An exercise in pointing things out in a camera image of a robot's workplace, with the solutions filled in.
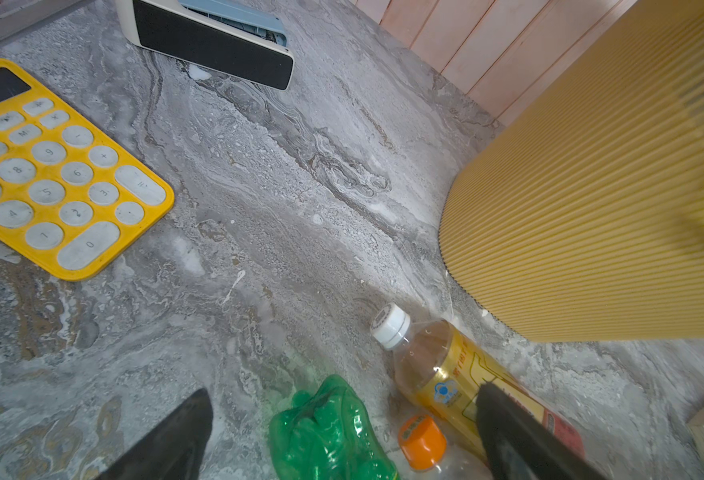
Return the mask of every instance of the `bottle cap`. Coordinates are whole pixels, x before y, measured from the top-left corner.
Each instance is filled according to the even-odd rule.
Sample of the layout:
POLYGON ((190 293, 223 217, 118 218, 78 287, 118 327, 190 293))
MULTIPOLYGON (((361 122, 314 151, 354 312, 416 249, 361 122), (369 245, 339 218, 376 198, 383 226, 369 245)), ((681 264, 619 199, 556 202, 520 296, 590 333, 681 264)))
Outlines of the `bottle cap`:
POLYGON ((410 315, 394 303, 387 303, 370 324, 370 332, 381 345, 392 350, 410 327, 410 315))
POLYGON ((428 470, 437 465, 447 447, 445 436, 428 415, 417 415, 405 422, 397 443, 414 470, 428 470))

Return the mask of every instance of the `blue logo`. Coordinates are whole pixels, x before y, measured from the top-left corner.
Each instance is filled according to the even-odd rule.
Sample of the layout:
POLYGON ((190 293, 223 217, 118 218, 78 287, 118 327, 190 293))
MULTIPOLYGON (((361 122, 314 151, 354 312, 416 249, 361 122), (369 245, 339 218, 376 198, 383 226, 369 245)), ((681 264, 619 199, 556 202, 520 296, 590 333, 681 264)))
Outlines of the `blue logo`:
POLYGON ((448 379, 435 385, 435 402, 448 403, 459 392, 456 380, 448 379))

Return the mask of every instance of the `wooden wall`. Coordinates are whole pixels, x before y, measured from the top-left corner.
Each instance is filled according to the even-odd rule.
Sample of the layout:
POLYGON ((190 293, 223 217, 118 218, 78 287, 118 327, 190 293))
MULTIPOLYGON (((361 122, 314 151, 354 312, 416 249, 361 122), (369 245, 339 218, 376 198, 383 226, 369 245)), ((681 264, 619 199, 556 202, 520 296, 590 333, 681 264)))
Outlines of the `wooden wall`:
POLYGON ((509 125, 635 0, 350 0, 509 125))

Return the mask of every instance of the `white bottle cap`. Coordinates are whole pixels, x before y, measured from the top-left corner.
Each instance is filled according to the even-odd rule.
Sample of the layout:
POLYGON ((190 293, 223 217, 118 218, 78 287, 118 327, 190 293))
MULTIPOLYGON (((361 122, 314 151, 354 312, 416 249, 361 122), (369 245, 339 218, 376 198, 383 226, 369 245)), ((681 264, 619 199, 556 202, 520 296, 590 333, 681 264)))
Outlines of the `white bottle cap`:
POLYGON ((410 327, 410 315, 394 303, 387 303, 370 324, 370 332, 386 350, 400 343, 410 327))

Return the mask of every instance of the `orange bottle cap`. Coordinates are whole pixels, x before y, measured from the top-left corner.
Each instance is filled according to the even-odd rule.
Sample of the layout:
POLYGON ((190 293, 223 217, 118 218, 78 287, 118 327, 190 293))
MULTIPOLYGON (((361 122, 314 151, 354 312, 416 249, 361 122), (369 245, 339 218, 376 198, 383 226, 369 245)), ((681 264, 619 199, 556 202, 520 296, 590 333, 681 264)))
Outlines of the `orange bottle cap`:
POLYGON ((405 422, 397 443, 414 470, 427 470, 437 465, 447 446, 445 436, 428 415, 417 415, 405 422))

